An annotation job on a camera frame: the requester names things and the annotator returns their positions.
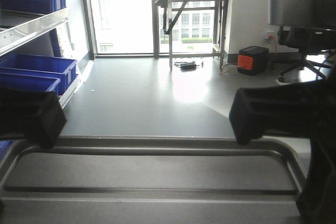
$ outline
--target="black cable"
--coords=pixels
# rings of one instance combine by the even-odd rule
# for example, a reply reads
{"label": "black cable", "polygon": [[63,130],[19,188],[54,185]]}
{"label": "black cable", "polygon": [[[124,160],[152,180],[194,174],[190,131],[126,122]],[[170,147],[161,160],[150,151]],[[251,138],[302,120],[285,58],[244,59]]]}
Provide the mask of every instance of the black cable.
{"label": "black cable", "polygon": [[[184,58],[190,59],[190,61],[181,61]],[[204,58],[201,57],[201,60],[202,60],[202,62],[200,64],[196,64],[196,61],[194,61],[191,57],[182,57],[182,58],[180,58],[180,61],[176,61],[176,58],[175,58],[174,66],[180,68],[181,64],[183,64],[183,63],[194,63],[194,64],[196,64],[196,67],[201,67],[202,68],[203,65],[204,65]]]}

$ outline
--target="metal table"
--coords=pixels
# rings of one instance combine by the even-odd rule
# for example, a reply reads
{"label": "metal table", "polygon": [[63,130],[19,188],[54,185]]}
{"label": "metal table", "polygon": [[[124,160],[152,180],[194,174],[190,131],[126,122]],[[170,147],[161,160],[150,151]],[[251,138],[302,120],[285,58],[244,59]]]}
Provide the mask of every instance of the metal table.
{"label": "metal table", "polygon": [[[168,0],[168,20],[169,25],[172,23],[172,3],[174,2],[183,2],[184,0]],[[221,69],[224,61],[224,32],[226,27],[226,14],[227,14],[227,0],[188,0],[188,2],[203,2],[203,1],[215,1],[215,20],[214,23],[220,22],[219,29],[217,26],[214,26],[214,56],[220,57],[219,68]],[[172,33],[169,33],[169,66],[170,70],[173,70],[173,36]]]}

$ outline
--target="office chair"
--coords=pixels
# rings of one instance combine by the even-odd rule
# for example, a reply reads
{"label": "office chair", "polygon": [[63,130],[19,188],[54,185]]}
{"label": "office chair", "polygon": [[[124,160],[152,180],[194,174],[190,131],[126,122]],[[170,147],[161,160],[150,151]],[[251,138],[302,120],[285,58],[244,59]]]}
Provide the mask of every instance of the office chair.
{"label": "office chair", "polygon": [[[275,3],[277,1],[283,1],[283,4]],[[276,8],[281,12],[281,7],[288,11],[288,6],[285,6],[288,0],[270,0],[270,8]],[[279,75],[279,81],[284,82],[285,73],[288,73],[294,69],[299,68],[303,70],[307,67],[314,72],[317,76],[325,79],[325,75],[319,70],[321,68],[330,69],[330,65],[318,63],[315,61],[307,60],[307,55],[318,55],[322,51],[336,48],[336,31],[324,28],[319,21],[314,20],[315,12],[312,11],[316,7],[316,0],[292,0],[289,2],[291,8],[295,9],[295,18],[290,20],[290,17],[280,17],[282,14],[273,14],[270,23],[280,25],[278,31],[278,44],[285,45],[290,48],[299,49],[301,59],[294,60],[273,60],[271,66],[275,63],[291,63],[292,65],[282,71]],[[285,30],[284,26],[290,26],[289,30]]]}
{"label": "office chair", "polygon": [[[322,33],[335,31],[334,1],[271,0],[269,23],[317,29]],[[306,40],[304,45],[309,48],[309,43],[315,42]],[[229,119],[239,144],[280,133],[309,138],[310,167],[296,205],[305,224],[336,223],[336,66],[321,80],[240,88]]]}

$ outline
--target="shelving unit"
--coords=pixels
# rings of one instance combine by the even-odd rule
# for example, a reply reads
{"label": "shelving unit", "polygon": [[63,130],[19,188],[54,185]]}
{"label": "shelving unit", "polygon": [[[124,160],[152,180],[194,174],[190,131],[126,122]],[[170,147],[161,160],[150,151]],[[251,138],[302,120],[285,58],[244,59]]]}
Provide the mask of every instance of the shelving unit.
{"label": "shelving unit", "polygon": [[[2,10],[0,13],[0,57],[23,44],[68,22],[69,9],[64,8],[47,15]],[[59,99],[62,107],[70,99],[79,83],[77,77]]]}

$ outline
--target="cable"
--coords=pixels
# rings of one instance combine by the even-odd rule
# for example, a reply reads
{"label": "cable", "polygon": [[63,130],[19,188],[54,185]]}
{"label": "cable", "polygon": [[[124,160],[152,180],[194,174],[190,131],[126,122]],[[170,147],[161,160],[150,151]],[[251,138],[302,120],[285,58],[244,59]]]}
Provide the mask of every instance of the cable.
{"label": "cable", "polygon": [[[190,59],[190,61],[181,61],[184,58]],[[196,61],[194,61],[191,57],[182,57],[182,58],[180,58],[180,61],[176,61],[176,58],[175,58],[175,60],[174,60],[174,66],[180,68],[182,63],[195,63],[196,67],[201,67],[202,68],[203,65],[204,65],[204,58],[201,57],[201,60],[202,60],[202,62],[200,64],[196,64]]]}
{"label": "cable", "polygon": [[[233,67],[233,68],[230,68],[229,70],[227,70],[227,71],[225,71],[225,72],[222,72],[223,69],[224,69],[226,66],[230,66],[230,65],[234,65],[234,66],[237,66],[237,67]],[[238,63],[228,63],[228,64],[224,64],[224,65],[222,66],[222,69],[221,69],[221,71],[219,72],[219,74],[225,74],[225,73],[228,73],[228,72],[230,72],[231,70],[234,70],[234,69],[236,69],[236,68],[238,68]]]}

